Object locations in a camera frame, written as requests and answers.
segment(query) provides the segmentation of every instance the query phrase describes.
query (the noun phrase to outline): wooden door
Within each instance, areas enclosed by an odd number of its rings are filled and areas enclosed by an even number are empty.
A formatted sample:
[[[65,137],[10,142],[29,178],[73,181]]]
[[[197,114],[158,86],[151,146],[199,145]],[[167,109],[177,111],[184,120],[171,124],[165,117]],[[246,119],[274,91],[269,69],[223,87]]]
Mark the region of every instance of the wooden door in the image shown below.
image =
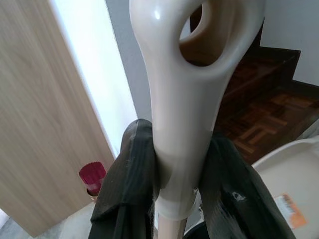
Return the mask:
[[[113,157],[46,0],[0,1],[0,208],[36,236],[87,205]]]

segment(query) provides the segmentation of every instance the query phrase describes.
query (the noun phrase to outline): orange label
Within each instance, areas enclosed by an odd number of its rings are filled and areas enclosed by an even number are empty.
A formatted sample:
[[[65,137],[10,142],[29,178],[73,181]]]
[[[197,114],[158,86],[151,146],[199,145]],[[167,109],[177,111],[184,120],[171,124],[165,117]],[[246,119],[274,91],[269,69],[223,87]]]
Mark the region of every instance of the orange label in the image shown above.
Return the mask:
[[[301,211],[287,194],[275,198],[275,203],[291,229],[307,224]]]

